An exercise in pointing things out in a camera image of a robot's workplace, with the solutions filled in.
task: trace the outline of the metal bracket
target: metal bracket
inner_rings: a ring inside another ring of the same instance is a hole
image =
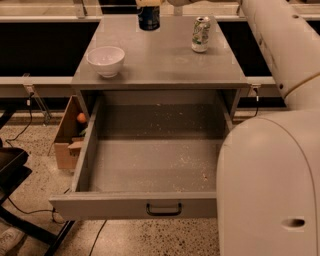
[[[261,84],[252,84],[248,92],[248,97],[259,97],[258,91],[261,88]]]
[[[239,6],[237,8],[237,15],[239,16],[239,18],[245,18],[245,15],[244,15],[242,8],[241,8],[242,4],[243,4],[243,0],[240,0]]]
[[[84,6],[83,0],[73,0],[75,9],[76,9],[76,15],[79,19],[83,19],[87,16],[87,9]]]
[[[175,6],[173,8],[173,15],[174,16],[182,16],[183,14],[183,7],[182,6]]]
[[[26,73],[23,75],[23,77],[29,77],[30,74]],[[46,103],[44,102],[43,99],[41,99],[41,97],[39,96],[37,90],[35,89],[34,85],[31,83],[28,83],[27,81],[24,82],[23,87],[25,88],[25,90],[27,91],[28,95],[30,96],[31,94],[33,94],[33,98],[35,99],[35,101],[37,102],[40,111],[42,112],[42,114],[44,115],[44,121],[43,121],[43,125],[46,126],[49,124],[49,121],[52,117],[49,108],[47,107]]]

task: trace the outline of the terrazzo floor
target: terrazzo floor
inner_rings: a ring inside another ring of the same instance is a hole
[[[0,137],[3,141],[14,138],[26,124],[27,120],[23,124],[9,122],[0,130]],[[49,196],[62,194],[71,184],[73,172],[57,168],[54,148],[51,147],[57,129],[58,122],[44,127],[35,121],[12,143],[28,152],[26,166],[33,171],[10,197],[24,211],[51,210]],[[4,206],[10,212],[53,233],[58,233],[62,227],[52,221],[50,212],[22,214],[8,200]],[[58,214],[55,214],[55,219],[63,221]],[[103,222],[104,220],[76,222],[55,255],[89,255]],[[0,221],[0,233],[7,228],[8,225]],[[38,256],[44,255],[47,249],[48,245],[25,236],[8,255]],[[92,255],[218,256],[217,220],[110,220],[101,231]]]

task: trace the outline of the chair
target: chair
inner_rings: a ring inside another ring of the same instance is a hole
[[[71,229],[74,221],[67,221],[58,235],[42,229],[28,221],[20,219],[3,208],[2,204],[16,188],[32,173],[25,167],[28,154],[21,148],[3,148],[0,139],[0,218],[50,247],[45,255],[54,255],[59,245]]]

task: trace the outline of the cardboard box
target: cardboard box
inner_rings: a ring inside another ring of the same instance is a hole
[[[77,96],[71,96],[54,140],[54,149],[59,169],[75,169],[76,167],[80,148],[75,150],[70,145],[75,141],[81,141],[79,133],[86,128],[86,124],[77,122],[77,116],[81,112],[82,109]]]

